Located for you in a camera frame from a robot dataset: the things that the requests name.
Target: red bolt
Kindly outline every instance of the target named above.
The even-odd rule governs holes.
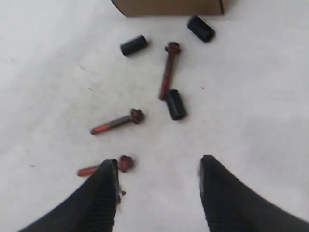
[[[173,67],[174,67],[174,61],[176,59],[176,56],[180,53],[180,45],[176,42],[169,42],[168,46],[165,47],[165,51],[168,52],[168,59],[166,61],[165,71],[163,74],[163,81],[162,86],[160,90],[159,99],[164,99],[165,93],[169,89],[172,73],[173,73]]]
[[[127,173],[134,167],[134,164],[135,163],[132,157],[122,155],[119,157],[119,160],[118,160],[118,170],[120,170],[123,173]],[[99,165],[88,167],[88,168],[83,168],[77,172],[77,175],[80,177],[92,175],[92,173],[94,173],[98,167]]]
[[[94,127],[93,129],[91,129],[90,133],[92,135],[100,134],[104,131],[109,131],[110,129],[120,127],[129,122],[133,122],[134,124],[139,124],[140,122],[143,121],[143,119],[144,119],[144,113],[142,112],[142,110],[131,109],[129,115],[115,119],[103,125]]]

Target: white floor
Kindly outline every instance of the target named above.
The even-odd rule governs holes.
[[[188,17],[125,18],[109,0],[0,0],[0,230],[49,212],[85,179],[79,168],[121,154],[127,195],[115,231],[208,231],[197,166],[213,154],[239,179],[309,220],[309,1],[234,0],[203,44]],[[119,44],[143,34],[132,58]],[[168,41],[182,45],[172,87],[189,117],[157,96]],[[147,118],[89,129],[131,107]]]

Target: cardboard box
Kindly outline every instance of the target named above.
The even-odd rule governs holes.
[[[112,0],[125,16],[223,15],[225,0]]]

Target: rubber bushing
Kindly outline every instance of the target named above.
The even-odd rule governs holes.
[[[148,45],[147,40],[143,35],[140,35],[122,45],[120,45],[120,49],[124,56],[130,56],[134,53],[137,53]]]
[[[173,120],[181,120],[186,117],[187,112],[178,90],[168,90],[164,96],[164,100],[169,108],[169,113]]]
[[[216,32],[197,16],[190,18],[187,27],[204,43],[209,42]]]

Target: bolt head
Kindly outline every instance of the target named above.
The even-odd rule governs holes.
[[[178,54],[180,53],[180,45],[177,42],[169,42],[165,51]]]
[[[134,160],[130,156],[122,155],[119,158],[119,170],[123,173],[129,172],[135,165]]]
[[[142,112],[142,110],[131,109],[130,114],[131,120],[135,124],[139,124],[144,120],[144,113]]]

